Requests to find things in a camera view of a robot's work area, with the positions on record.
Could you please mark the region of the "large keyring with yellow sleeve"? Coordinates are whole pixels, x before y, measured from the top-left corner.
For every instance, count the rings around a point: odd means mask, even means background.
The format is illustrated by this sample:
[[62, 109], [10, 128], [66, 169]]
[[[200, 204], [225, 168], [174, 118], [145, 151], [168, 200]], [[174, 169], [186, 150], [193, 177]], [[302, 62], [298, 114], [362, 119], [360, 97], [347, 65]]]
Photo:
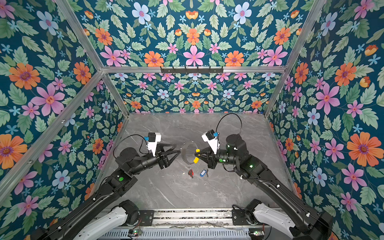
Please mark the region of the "large keyring with yellow sleeve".
[[199, 149], [199, 147], [193, 141], [184, 142], [181, 147], [181, 157], [183, 162], [187, 165], [188, 169], [190, 169], [191, 166], [195, 164], [194, 160], [197, 149]]

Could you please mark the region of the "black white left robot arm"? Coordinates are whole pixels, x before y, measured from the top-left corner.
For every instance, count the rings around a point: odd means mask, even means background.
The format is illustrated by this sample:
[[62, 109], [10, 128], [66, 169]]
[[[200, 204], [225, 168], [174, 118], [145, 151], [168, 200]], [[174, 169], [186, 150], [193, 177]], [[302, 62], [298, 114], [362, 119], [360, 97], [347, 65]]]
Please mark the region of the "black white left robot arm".
[[78, 208], [49, 228], [39, 228], [31, 234], [32, 240], [96, 240], [115, 227], [132, 224], [139, 218], [139, 209], [131, 201], [124, 201], [110, 213], [95, 221], [94, 218], [118, 200], [137, 182], [136, 175], [159, 166], [169, 167], [181, 153], [175, 144], [158, 144], [154, 153], [140, 156], [136, 149], [122, 150], [116, 163], [119, 167]]

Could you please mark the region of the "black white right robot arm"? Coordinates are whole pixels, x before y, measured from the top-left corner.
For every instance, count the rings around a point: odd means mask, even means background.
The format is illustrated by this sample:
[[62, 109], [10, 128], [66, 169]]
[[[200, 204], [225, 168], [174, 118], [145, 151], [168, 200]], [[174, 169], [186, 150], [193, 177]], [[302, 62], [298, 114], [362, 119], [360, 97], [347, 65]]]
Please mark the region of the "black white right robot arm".
[[249, 153], [239, 134], [227, 136], [223, 149], [219, 134], [213, 130], [202, 134], [202, 139], [209, 147], [195, 156], [207, 163], [208, 168], [214, 169], [218, 163], [234, 166], [233, 171], [242, 180], [262, 190], [281, 208], [277, 211], [253, 200], [245, 208], [250, 223], [267, 224], [292, 240], [327, 240], [331, 237], [333, 217], [318, 212], [283, 185], [265, 163]]

